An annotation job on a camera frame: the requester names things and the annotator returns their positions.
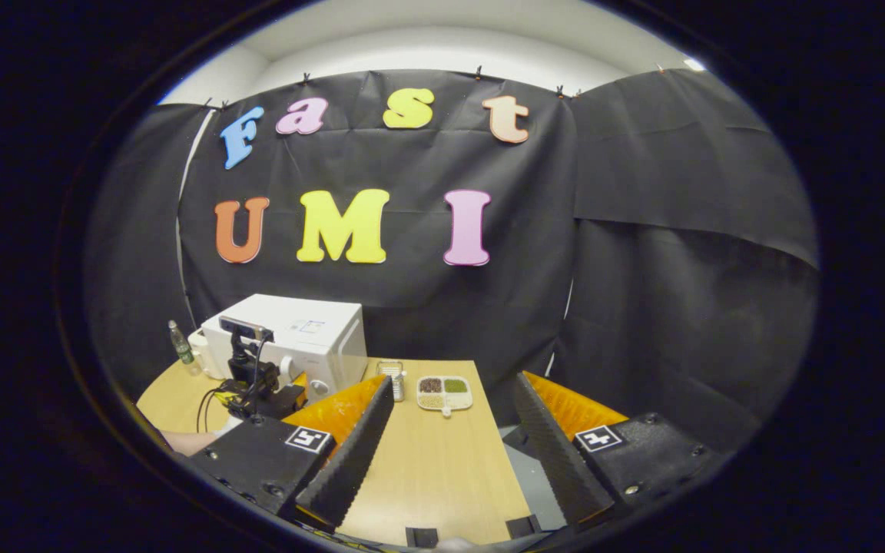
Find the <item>white ceiling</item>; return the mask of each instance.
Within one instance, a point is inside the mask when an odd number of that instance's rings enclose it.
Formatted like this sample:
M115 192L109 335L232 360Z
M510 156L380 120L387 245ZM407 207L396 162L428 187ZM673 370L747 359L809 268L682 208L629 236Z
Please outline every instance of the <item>white ceiling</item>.
M349 36L400 28L501 31L575 50L635 75L684 68L687 56L637 25L580 0L326 0L288 15L240 45L276 61Z

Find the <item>yellow letter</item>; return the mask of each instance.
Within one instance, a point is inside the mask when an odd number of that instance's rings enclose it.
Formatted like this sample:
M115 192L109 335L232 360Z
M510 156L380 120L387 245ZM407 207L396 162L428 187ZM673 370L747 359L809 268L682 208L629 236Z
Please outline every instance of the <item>yellow letter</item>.
M418 129L433 119L433 109L426 104L436 101L428 88L401 88L387 97L384 124L390 129Z
M303 230L303 247L296 252L299 261L323 261L320 238L330 252L330 259L340 259L347 238L353 235L347 261L351 263L383 263L387 258L380 247L380 216L389 193L370 188L362 190L344 211L343 217L326 190L313 190L303 194L299 202L306 206L306 224Z

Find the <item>white box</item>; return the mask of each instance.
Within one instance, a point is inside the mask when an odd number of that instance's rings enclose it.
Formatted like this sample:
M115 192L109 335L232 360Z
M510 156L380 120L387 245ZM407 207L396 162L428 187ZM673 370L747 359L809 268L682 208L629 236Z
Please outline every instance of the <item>white box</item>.
M361 381L368 364L364 342L361 304L298 299L255 294L207 319L201 325L214 365L232 378L231 333L220 327L221 316L264 326L274 333L274 342L261 350L261 363L271 362L289 369L286 385L306 371L310 402ZM252 339L242 337L243 343Z

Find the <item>plastic bottle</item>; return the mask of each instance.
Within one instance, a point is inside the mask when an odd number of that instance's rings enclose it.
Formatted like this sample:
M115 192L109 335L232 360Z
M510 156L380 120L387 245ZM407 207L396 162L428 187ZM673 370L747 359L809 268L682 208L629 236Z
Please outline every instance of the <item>plastic bottle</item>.
M200 367L194 363L193 350L190 350L190 343L187 342L186 336L183 336L183 333L180 332L179 326L176 326L176 321L169 322L169 339L172 340L176 354L179 355L183 364L190 365L190 374L194 376L199 375Z

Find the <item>seeds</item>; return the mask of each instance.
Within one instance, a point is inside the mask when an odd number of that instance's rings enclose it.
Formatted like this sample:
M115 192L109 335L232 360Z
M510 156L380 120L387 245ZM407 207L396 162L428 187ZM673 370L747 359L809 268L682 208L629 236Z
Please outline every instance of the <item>seeds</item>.
M443 382L438 378L427 378L419 382L419 392L438 393L443 391Z
M446 391L450 393L466 392L466 382L447 379Z
M420 396L419 405L421 405L422 407L432 407L433 409L439 409L439 407L443 406L443 397L442 396Z

